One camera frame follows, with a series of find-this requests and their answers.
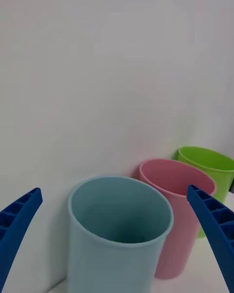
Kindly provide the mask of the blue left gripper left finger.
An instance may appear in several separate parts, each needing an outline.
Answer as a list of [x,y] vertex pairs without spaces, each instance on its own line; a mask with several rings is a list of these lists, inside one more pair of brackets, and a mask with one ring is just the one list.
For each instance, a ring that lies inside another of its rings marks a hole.
[[0,290],[4,287],[21,242],[42,202],[40,188],[34,188],[0,212]]

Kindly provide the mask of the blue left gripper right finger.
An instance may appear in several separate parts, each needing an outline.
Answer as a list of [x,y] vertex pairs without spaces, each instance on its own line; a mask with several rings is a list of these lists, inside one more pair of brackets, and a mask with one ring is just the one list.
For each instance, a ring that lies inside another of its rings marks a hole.
[[187,200],[208,239],[229,292],[234,292],[234,212],[194,185]]

